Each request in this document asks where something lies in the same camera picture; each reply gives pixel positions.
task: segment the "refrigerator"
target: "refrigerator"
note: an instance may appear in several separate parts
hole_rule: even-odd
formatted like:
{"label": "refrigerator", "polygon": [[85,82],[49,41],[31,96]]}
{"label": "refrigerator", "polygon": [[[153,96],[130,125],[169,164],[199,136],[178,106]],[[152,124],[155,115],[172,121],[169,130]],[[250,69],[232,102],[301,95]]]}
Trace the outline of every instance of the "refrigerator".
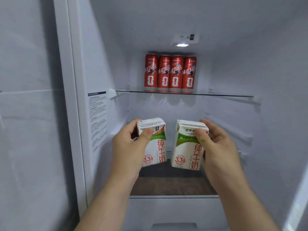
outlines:
{"label": "refrigerator", "polygon": [[[54,5],[80,216],[104,186],[111,140],[128,122],[162,118],[170,158],[177,119],[209,119],[232,136],[250,186],[287,227],[308,163],[307,0]],[[144,90],[148,53],[197,57],[193,91]],[[227,230],[220,198],[204,169],[144,167],[123,230],[172,229]]]}

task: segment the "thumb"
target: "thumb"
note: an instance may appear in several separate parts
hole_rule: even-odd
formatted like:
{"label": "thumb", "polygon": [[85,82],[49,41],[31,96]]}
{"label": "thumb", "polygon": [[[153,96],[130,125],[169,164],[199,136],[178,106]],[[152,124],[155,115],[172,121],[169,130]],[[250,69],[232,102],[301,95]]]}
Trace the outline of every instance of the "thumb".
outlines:
{"label": "thumb", "polygon": [[195,129],[195,134],[197,140],[202,145],[204,150],[205,151],[209,150],[209,148],[212,146],[214,142],[211,140],[210,136],[206,133],[206,130],[201,128]]}
{"label": "thumb", "polygon": [[142,147],[143,149],[145,149],[145,147],[147,146],[147,144],[149,143],[151,137],[153,135],[153,128],[147,128],[145,129],[141,135],[139,136],[139,138],[135,141],[135,144],[139,145],[140,147]]}

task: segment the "led light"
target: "led light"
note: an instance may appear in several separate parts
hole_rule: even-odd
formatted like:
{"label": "led light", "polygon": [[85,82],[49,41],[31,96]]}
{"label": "led light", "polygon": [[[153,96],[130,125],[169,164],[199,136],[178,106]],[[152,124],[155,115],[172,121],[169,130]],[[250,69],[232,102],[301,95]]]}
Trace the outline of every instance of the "led light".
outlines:
{"label": "led light", "polygon": [[186,47],[186,46],[188,46],[187,44],[178,44],[177,45],[178,47]]}

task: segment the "carton top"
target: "carton top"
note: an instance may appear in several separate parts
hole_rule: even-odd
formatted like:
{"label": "carton top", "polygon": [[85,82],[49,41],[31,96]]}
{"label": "carton top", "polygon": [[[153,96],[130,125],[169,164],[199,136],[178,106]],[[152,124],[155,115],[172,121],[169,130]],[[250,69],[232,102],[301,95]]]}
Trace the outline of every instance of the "carton top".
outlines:
{"label": "carton top", "polygon": [[155,126],[162,126],[166,123],[161,118],[152,118],[152,119],[146,119],[141,120],[137,122],[137,128],[138,129],[146,129],[149,127],[155,127]]}
{"label": "carton top", "polygon": [[203,122],[194,122],[194,121],[186,121],[186,120],[177,120],[176,130],[178,130],[179,127],[189,127],[192,129],[202,128],[205,130],[209,130],[209,128]]}

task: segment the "hand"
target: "hand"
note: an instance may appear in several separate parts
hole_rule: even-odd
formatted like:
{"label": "hand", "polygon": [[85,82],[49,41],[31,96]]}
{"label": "hand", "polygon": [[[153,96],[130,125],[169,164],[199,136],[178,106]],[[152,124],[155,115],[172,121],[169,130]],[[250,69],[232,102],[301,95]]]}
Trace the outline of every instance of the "hand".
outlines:
{"label": "hand", "polygon": [[111,177],[125,180],[132,184],[138,178],[144,160],[144,150],[149,143],[153,128],[147,128],[141,133],[139,139],[133,141],[131,134],[137,127],[137,121],[123,127],[112,139],[112,166]]}
{"label": "hand", "polygon": [[209,128],[195,130],[196,137],[205,150],[205,173],[211,185],[219,194],[226,188],[245,181],[237,147],[228,134],[209,120],[200,120]]}

